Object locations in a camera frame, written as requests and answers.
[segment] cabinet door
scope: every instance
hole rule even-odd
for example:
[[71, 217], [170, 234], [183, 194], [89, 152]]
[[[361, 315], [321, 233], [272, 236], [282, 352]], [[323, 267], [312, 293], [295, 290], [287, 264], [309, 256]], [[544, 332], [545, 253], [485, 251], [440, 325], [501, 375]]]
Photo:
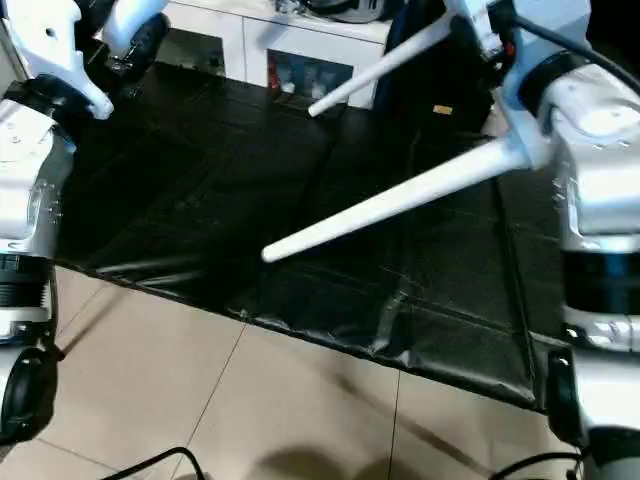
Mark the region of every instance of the cabinet door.
[[220, 39], [225, 76], [246, 81], [242, 17], [173, 2], [169, 3], [164, 13], [169, 17], [172, 29]]
[[[380, 60], [384, 45], [353, 38], [314, 32], [304, 28], [244, 18], [247, 82], [266, 87], [268, 52], [291, 53], [353, 67], [353, 75]], [[349, 98], [349, 105], [369, 108], [375, 84], [370, 84]]]
[[25, 78], [26, 74], [22, 70], [15, 50], [13, 50], [9, 35], [5, 31], [4, 25], [0, 23], [0, 97], [11, 82]]

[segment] floor grout line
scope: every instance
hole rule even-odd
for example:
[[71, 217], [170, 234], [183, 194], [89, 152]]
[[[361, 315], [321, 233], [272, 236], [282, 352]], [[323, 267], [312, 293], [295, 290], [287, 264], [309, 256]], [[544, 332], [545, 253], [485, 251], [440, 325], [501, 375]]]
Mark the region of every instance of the floor grout line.
[[[216, 393], [216, 390], [218, 389], [218, 386], [220, 385], [220, 382], [222, 382], [222, 377], [224, 377], [224, 374], [227, 371], [227, 367], [229, 366], [229, 363], [231, 363], [231, 358], [233, 357], [233, 354], [236, 353], [236, 349], [238, 348], [238, 344], [240, 343], [240, 339], [242, 338], [242, 335], [244, 335], [245, 330], [247, 329], [248, 324], [243, 324], [242, 325], [242, 330], [240, 331], [240, 335], [238, 335], [238, 339], [236, 340], [236, 343], [233, 345], [233, 348], [231, 349], [231, 353], [229, 354], [229, 357], [227, 358], [227, 361], [224, 364], [224, 367], [222, 367], [222, 371], [220, 372], [220, 376], [218, 377], [218, 380], [216, 381], [216, 384], [213, 386], [213, 389], [211, 390], [211, 394], [209, 395], [209, 398], [207, 399], [207, 403], [205, 403], [204, 408], [202, 409], [202, 412], [200, 413], [200, 417], [198, 417], [198, 421], [196, 422], [195, 427], [193, 428], [193, 431], [191, 432], [191, 435], [189, 436], [189, 440], [187, 440], [187, 444], [186, 447], [189, 448], [189, 446], [191, 445], [191, 441], [193, 440], [193, 437], [195, 437], [196, 432], [198, 431], [198, 427], [200, 426], [200, 422], [202, 422], [202, 419], [204, 418], [204, 414], [207, 412], [207, 409], [209, 408], [209, 404], [211, 403], [211, 400], [213, 400], [213, 396]], [[180, 460], [178, 460], [178, 463], [176, 464], [176, 467], [173, 469], [173, 473], [171, 474], [171, 479], [175, 478], [175, 476], [178, 474], [178, 469], [180, 468], [180, 465], [182, 464], [182, 460], [184, 459], [184, 455], [180, 456]]]
[[[82, 304], [82, 306], [78, 309], [78, 311], [73, 315], [73, 317], [71, 317], [71, 320], [69, 320], [69, 323], [67, 323], [64, 327], [62, 327], [60, 329], [60, 331], [56, 334], [56, 337], [59, 337], [62, 335], [62, 332], [64, 332], [67, 328], [69, 328], [69, 326], [78, 318], [78, 316], [84, 311], [84, 309], [87, 307], [87, 305], [89, 305], [89, 303], [91, 302], [91, 300], [93, 300], [96, 295], [98, 295], [98, 293], [100, 293], [104, 288], [106, 288], [109, 284], [107, 282], [104, 281], [100, 281], [100, 283], [103, 283], [104, 285], [100, 285], [100, 287], [98, 287], [96, 289], [95, 292], [93, 292], [92, 295], [89, 296], [89, 298], [87, 298], [87, 300], [85, 300], [85, 302]], [[60, 310], [60, 300], [62, 300], [62, 296], [60, 295], [60, 290], [61, 290], [61, 285], [58, 284], [58, 310]]]
[[47, 446], [49, 446], [51, 448], [55, 448], [56, 450], [60, 450], [61, 452], [68, 453], [69, 455], [73, 455], [74, 457], [81, 458], [82, 460], [85, 460], [87, 462], [93, 463], [95, 465], [100, 465], [101, 467], [107, 468], [107, 469], [111, 470], [114, 473], [118, 471], [117, 468], [113, 468], [111, 465], [107, 465], [106, 463], [102, 463], [102, 462], [100, 462], [98, 460], [95, 460], [93, 458], [85, 457], [84, 455], [82, 455], [82, 454], [80, 454], [78, 452], [74, 452], [73, 450], [70, 450], [70, 449], [68, 449], [66, 447], [63, 447], [61, 445], [56, 445], [55, 443], [51, 443], [51, 442], [49, 442], [47, 440], [43, 440], [41, 438], [36, 438], [36, 441], [40, 442], [40, 443], [44, 443], [45, 445], [47, 445]]
[[398, 372], [398, 383], [396, 384], [396, 409], [393, 412], [393, 431], [391, 432], [391, 451], [389, 452], [389, 472], [387, 473], [387, 480], [391, 480], [391, 472], [393, 470], [393, 446], [396, 443], [396, 422], [398, 420], [398, 401], [400, 399], [400, 376], [402, 372]]

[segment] small label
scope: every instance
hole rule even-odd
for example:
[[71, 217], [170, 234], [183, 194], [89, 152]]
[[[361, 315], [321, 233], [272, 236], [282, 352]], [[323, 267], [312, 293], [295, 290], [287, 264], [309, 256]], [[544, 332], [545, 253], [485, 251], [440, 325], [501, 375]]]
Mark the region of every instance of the small label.
[[453, 107], [446, 107], [444, 105], [434, 105], [433, 112], [439, 113], [440, 115], [452, 115]]

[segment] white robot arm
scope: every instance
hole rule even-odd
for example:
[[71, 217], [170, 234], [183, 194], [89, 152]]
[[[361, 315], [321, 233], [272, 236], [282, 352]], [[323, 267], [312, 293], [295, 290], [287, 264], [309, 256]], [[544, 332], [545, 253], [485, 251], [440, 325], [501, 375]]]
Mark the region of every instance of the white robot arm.
[[[0, 445], [33, 438], [53, 415], [60, 352], [55, 317], [42, 300], [76, 149], [74, 125], [108, 118], [110, 95], [153, 61], [169, 28], [160, 13], [166, 3], [0, 0], [30, 76], [0, 101]], [[101, 28], [106, 45], [93, 39]], [[96, 47], [92, 58], [105, 60], [91, 65], [96, 78], [85, 70], [80, 45]]]

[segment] shelf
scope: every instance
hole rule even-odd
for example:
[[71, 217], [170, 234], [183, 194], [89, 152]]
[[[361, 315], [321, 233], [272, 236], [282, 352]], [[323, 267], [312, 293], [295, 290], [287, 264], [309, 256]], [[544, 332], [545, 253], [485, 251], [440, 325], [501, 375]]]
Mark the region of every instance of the shelf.
[[171, 0], [171, 3], [230, 13], [281, 25], [291, 25], [378, 44], [386, 43], [391, 27], [391, 21], [360, 25], [334, 22], [312, 14], [285, 15], [274, 10], [271, 0]]

